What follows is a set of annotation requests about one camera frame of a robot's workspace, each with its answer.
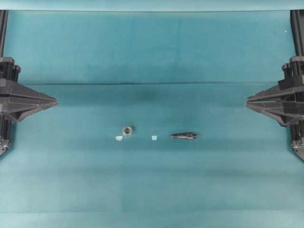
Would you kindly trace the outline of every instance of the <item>metal part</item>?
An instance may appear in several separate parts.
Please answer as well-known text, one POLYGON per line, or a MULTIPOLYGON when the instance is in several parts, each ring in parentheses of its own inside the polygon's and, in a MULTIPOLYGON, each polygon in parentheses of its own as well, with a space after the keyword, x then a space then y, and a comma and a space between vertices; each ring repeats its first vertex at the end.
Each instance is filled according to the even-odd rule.
POLYGON ((198 135, 192 132, 172 134, 171 136, 171 138, 173 139, 187 139, 187 140, 193 140, 196 139, 197 137, 198 135))
POLYGON ((126 126, 123 128, 123 135, 130 136, 133 133, 133 129, 130 126, 126 126))

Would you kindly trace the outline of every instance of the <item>small white piece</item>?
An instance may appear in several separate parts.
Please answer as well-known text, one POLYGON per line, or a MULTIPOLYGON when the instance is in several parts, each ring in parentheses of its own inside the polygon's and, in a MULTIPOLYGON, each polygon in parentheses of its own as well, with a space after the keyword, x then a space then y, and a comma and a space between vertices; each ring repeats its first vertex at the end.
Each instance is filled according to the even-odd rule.
POLYGON ((122 139, 123 139, 122 136, 120 136, 120 135, 119 135, 119 136, 116 136, 116 140, 117 140, 117 141, 121 141, 122 139))

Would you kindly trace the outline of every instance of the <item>teal cloth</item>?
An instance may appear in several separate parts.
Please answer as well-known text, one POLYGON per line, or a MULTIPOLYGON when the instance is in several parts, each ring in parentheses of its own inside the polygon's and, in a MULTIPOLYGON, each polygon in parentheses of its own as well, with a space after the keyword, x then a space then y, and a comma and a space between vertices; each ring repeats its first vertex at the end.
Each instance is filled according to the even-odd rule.
POLYGON ((9 14, 25 84, 275 82, 295 54, 289 11, 9 14))
POLYGON ((0 0, 9 10, 254 11, 303 9, 302 0, 0 0))
POLYGON ((1 227, 303 227, 289 130, 244 108, 292 55, 288 11, 11 12, 5 56, 59 105, 14 126, 1 227))

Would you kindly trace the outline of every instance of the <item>teal backdrop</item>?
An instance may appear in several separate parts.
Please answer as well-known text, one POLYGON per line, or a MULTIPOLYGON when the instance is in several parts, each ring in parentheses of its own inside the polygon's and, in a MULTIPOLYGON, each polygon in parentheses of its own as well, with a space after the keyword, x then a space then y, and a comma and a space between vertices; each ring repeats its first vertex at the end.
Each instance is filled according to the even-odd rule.
POLYGON ((303 227, 289 130, 244 108, 295 54, 289 11, 10 11, 4 52, 59 105, 14 126, 1 227, 303 227))

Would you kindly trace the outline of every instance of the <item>small part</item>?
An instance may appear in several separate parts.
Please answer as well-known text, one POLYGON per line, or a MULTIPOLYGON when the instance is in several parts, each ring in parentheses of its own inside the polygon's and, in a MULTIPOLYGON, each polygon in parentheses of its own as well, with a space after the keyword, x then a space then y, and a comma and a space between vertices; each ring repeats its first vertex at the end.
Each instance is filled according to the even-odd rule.
POLYGON ((198 135, 194 134, 192 132, 173 134, 171 136, 171 138, 173 138, 173 139, 187 139, 187 140, 193 140, 193 139, 196 139, 197 137, 198 137, 198 135))
POLYGON ((123 128, 123 135, 124 136, 130 136, 132 134, 133 130, 132 127, 126 126, 123 128))
POLYGON ((121 140, 123 139, 123 137, 120 136, 120 135, 119 135, 119 136, 116 136, 115 138, 116 138, 117 141, 121 141, 121 140))

